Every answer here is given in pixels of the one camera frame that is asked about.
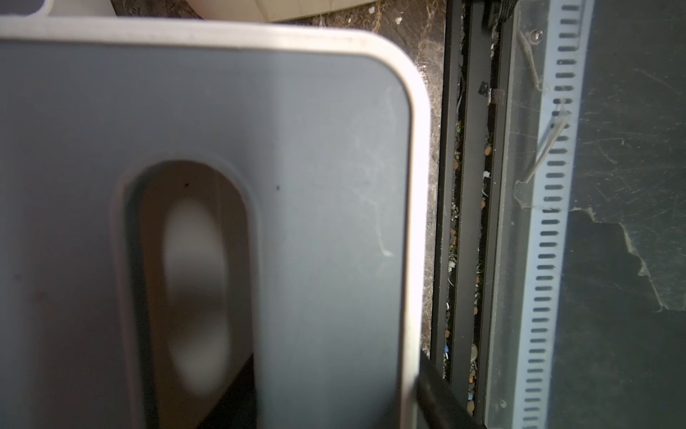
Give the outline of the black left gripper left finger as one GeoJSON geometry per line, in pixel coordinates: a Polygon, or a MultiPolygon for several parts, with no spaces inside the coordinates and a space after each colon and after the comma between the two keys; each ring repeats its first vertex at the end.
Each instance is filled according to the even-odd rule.
{"type": "Polygon", "coordinates": [[[198,429],[256,429],[257,388],[251,356],[198,429]]]}

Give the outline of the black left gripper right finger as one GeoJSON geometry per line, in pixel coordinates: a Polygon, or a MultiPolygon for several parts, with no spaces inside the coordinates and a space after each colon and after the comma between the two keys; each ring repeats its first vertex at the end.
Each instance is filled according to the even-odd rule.
{"type": "Polygon", "coordinates": [[[419,375],[416,381],[416,402],[419,408],[418,428],[478,429],[482,428],[453,395],[430,359],[419,352],[419,375]]]}

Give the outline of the white box grey lid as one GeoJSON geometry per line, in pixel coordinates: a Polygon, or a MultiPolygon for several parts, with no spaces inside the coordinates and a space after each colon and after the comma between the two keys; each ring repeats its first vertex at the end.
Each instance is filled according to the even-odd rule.
{"type": "Polygon", "coordinates": [[[1,20],[1,425],[413,428],[430,103],[360,30],[1,20]]]}

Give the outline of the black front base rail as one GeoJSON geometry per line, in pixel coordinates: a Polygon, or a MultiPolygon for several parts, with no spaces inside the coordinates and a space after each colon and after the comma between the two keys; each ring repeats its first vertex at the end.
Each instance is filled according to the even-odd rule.
{"type": "Polygon", "coordinates": [[[457,427],[480,428],[469,414],[468,378],[473,312],[482,244],[482,191],[489,135],[493,34],[514,1],[448,1],[441,97],[437,236],[430,356],[449,397],[457,427]]]}

